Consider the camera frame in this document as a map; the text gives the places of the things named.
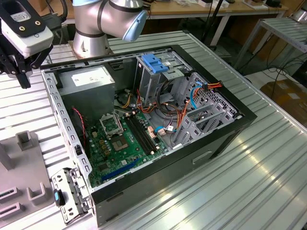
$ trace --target aluminum table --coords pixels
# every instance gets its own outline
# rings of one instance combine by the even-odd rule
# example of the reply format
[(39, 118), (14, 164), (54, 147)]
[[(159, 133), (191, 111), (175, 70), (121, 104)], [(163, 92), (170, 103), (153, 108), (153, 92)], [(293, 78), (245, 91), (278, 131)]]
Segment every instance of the aluminum table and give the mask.
[(298, 23), (291, 18), (260, 19), (254, 27), (253, 31), (250, 33), (242, 49), (240, 50), (236, 62), (234, 64), (234, 68), (238, 67), (244, 54), (246, 53), (250, 44), (256, 37), (259, 29), (262, 27), (267, 30), (267, 33), (259, 42), (258, 46), (254, 51), (254, 54), (262, 48), (262, 46), (271, 34), (278, 36), (279, 38), (292, 45), (294, 48), (300, 50), (301, 52), (307, 52), (307, 24)]
[[(115, 53), (181, 45), (223, 81), (258, 118), (217, 158), (144, 200), (106, 225), (120, 229), (301, 229), (307, 222), (307, 130), (191, 34), (143, 35), (136, 42), (109, 40)], [(48, 62), (74, 59), (69, 45), (53, 49)], [(49, 176), (71, 161), (52, 114), (42, 77), (32, 87), (0, 77), (0, 139), (35, 131)], [(4, 230), (96, 229), (91, 213), (65, 226), (55, 204)]]

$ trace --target yellow wire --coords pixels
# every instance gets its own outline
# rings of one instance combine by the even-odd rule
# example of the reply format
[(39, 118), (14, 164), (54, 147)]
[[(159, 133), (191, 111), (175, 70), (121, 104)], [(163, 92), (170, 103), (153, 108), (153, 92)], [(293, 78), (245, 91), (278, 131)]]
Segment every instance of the yellow wire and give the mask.
[(218, 85), (218, 84), (220, 84), (220, 82), (218, 82), (218, 83), (211, 83), (211, 84), (208, 84), (208, 85)]
[(130, 104), (130, 97), (131, 97), (131, 93), (129, 94), (129, 97), (128, 97), (128, 100), (127, 100), (127, 103), (126, 103), (124, 106), (122, 106), (122, 108), (123, 108), (123, 109), (127, 108), (127, 107), (128, 107), (128, 105)]

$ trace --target chip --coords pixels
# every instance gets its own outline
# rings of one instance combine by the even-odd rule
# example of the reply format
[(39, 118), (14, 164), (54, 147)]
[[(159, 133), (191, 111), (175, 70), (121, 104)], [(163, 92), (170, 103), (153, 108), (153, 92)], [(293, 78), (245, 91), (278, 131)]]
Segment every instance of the chip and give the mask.
[(115, 151), (123, 150), (129, 147), (128, 142), (126, 141), (124, 136), (117, 136), (111, 139), (111, 143), (115, 149)]
[(103, 171), (103, 170), (107, 169), (108, 166), (107, 166), (106, 163), (104, 163), (104, 164), (99, 165), (98, 168), (99, 168), (99, 170)]

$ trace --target blue tab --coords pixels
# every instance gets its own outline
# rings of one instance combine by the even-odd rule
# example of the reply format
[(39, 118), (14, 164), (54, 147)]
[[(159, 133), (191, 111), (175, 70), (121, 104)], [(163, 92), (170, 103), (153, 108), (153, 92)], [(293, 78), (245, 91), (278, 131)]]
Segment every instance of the blue tab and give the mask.
[(168, 67), (163, 65), (162, 62), (153, 54), (143, 55), (142, 59), (154, 73), (168, 71)]
[(59, 194), (56, 192), (56, 193), (54, 194), (54, 197), (55, 197), (56, 200), (58, 200), (58, 199), (59, 199)]

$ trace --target red wire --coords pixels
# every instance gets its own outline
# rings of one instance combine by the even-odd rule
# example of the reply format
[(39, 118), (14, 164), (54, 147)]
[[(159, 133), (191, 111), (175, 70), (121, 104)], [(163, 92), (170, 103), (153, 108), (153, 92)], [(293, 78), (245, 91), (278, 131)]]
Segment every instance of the red wire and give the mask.
[(72, 109), (79, 115), (79, 118), (81, 119), (82, 129), (83, 129), (84, 146), (85, 146), (85, 128), (84, 128), (83, 118), (82, 118), (80, 112), (76, 108), (72, 108)]

